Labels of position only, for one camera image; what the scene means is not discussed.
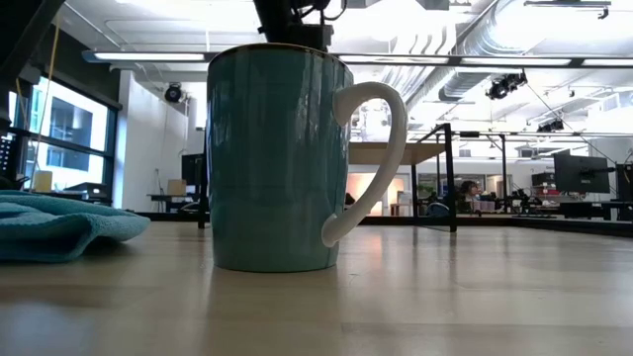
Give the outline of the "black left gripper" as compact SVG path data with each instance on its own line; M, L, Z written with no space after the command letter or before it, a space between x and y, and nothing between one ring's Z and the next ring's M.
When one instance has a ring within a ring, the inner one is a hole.
M252 0L260 21L258 33L268 43L290 43L327 51L332 25L305 24L303 19L323 10L326 0Z

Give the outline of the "white mug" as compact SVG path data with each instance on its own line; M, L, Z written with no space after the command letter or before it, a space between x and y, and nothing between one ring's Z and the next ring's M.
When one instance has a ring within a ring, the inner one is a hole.
M292 44L247 44L212 59L207 79L207 153L215 264L289 273L335 265L339 241L387 191L398 168L347 204L350 122L380 99L391 137L407 141L400 94L356 83L333 55Z

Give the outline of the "black ceiling spotlight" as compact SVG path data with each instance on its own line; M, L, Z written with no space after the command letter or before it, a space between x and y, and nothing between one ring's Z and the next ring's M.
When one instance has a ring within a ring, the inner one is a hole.
M172 104L181 103L184 100L185 94L182 90L182 84L178 82L172 82L168 85L164 92L164 99Z

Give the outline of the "long ceiling light bar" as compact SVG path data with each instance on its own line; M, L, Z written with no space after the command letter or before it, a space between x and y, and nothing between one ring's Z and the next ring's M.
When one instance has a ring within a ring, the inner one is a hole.
M150 62L203 63L219 56L215 52L142 52L92 51L82 52L87 62ZM334 53L334 57L351 65L445 66L494 68L569 68L569 69L633 69L633 57L581 56L466 56L439 54L373 54Z

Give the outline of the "black computer monitor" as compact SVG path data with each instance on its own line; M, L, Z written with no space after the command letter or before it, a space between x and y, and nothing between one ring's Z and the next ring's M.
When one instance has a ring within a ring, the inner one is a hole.
M204 176L205 155L203 153L181 156L181 179L188 186L198 186Z
M554 154L555 184L567 193L609 194L610 167L600 157Z

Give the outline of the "person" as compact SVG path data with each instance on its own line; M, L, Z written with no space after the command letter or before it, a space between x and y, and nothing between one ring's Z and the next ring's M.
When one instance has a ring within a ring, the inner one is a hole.
M457 211L461 214L479 213L480 206L479 185L475 181L464 181L457 193Z

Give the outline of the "black framed window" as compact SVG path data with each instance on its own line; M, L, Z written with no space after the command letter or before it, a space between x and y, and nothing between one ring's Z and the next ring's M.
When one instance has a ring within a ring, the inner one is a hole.
M0 133L0 175L30 191L37 170L51 171L52 195L111 202L118 110L56 80L20 80L4 95L9 131Z

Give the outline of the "pale yellow container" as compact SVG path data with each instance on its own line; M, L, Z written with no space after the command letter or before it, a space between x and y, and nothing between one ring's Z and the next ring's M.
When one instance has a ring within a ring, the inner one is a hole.
M52 191L51 171L37 170L33 174L31 190L38 193L50 193Z

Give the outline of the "teal cloth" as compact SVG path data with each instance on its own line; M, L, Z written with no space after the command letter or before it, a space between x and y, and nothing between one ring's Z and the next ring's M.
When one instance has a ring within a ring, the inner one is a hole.
M0 261L61 263L96 239L118 242L142 234L150 219L82 201L0 191Z

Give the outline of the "silver ventilation duct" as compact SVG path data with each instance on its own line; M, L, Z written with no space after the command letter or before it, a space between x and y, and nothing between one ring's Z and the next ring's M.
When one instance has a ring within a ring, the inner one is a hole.
M512 40L511 30L518 28L513 12L523 0L495 0L475 25L461 37L450 53L466 56L519 55L526 46ZM458 72L455 67L436 67L406 100L414 106L422 100L457 102L487 78L486 72Z

